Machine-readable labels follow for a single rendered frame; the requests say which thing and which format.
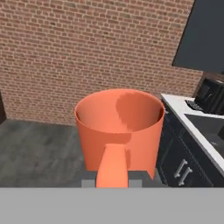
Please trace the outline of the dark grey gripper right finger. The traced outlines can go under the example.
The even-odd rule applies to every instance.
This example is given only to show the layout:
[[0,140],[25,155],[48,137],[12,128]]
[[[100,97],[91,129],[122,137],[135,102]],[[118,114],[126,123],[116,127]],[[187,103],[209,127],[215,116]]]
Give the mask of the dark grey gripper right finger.
[[158,176],[151,178],[147,171],[129,171],[129,187],[155,187]]

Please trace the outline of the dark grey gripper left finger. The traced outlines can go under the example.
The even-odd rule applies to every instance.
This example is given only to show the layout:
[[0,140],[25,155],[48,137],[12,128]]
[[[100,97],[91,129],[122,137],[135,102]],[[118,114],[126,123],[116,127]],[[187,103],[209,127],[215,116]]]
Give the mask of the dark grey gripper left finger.
[[83,171],[79,177],[79,185],[82,188],[95,188],[96,172]]

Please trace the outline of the orange cup with handle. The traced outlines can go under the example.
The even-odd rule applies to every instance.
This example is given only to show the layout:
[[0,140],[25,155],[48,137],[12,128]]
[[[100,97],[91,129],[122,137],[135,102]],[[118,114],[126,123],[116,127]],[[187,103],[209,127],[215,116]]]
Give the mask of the orange cup with handle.
[[155,175],[165,106],[135,89],[108,89],[80,100],[74,109],[86,169],[98,188],[127,188],[128,172]]

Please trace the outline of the dark cabinet door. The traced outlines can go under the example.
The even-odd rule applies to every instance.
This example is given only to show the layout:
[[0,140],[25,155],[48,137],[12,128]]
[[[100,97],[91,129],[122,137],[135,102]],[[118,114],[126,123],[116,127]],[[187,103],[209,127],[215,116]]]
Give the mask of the dark cabinet door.
[[207,177],[207,175],[202,171],[200,166],[194,161],[191,156],[187,156],[188,164],[187,167],[192,169],[192,173],[189,173],[185,179],[185,184],[181,185],[182,187],[213,187],[214,184]]
[[159,148],[160,159],[157,167],[158,172],[164,184],[178,187],[186,165],[181,170],[180,177],[174,178],[174,173],[178,169],[182,159],[186,160],[186,156],[182,154],[183,148],[171,131],[163,132],[161,142],[162,145]]

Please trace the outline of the dark base cabinet run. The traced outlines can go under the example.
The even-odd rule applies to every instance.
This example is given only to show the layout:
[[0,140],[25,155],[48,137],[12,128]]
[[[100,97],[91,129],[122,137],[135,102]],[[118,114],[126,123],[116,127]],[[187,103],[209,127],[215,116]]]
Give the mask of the dark base cabinet run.
[[220,171],[168,106],[157,171],[162,182],[170,187],[224,187]]

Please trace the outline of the dark cabinet side panel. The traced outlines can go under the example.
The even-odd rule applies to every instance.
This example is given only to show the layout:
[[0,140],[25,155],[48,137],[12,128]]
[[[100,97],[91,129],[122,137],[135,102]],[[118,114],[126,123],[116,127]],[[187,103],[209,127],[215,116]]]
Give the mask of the dark cabinet side panel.
[[6,120],[6,113],[4,109],[4,102],[0,91],[0,125]]

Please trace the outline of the dark sink basin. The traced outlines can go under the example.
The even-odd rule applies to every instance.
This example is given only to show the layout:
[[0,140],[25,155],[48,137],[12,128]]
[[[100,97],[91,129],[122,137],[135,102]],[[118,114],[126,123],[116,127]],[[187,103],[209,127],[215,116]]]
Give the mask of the dark sink basin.
[[186,118],[224,158],[224,119],[200,115],[186,115]]

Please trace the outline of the dark grid-patterned flat object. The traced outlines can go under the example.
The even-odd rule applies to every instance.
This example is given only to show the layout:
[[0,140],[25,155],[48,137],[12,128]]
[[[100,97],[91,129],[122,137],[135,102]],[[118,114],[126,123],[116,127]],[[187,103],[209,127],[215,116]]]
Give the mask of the dark grid-patterned flat object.
[[186,105],[192,110],[202,111],[202,108],[197,105],[194,101],[185,100]]

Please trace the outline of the black microwave oven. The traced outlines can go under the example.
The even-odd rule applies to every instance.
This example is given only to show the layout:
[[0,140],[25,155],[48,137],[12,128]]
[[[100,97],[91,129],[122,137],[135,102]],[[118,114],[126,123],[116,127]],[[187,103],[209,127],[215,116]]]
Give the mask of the black microwave oven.
[[224,110],[224,82],[205,78],[194,102],[204,113],[222,115]]

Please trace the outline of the dark wall cabinet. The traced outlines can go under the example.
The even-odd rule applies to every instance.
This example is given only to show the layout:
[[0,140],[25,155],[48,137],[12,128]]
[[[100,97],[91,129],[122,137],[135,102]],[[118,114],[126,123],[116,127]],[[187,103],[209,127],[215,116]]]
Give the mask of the dark wall cabinet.
[[195,0],[174,67],[224,74],[224,0]]

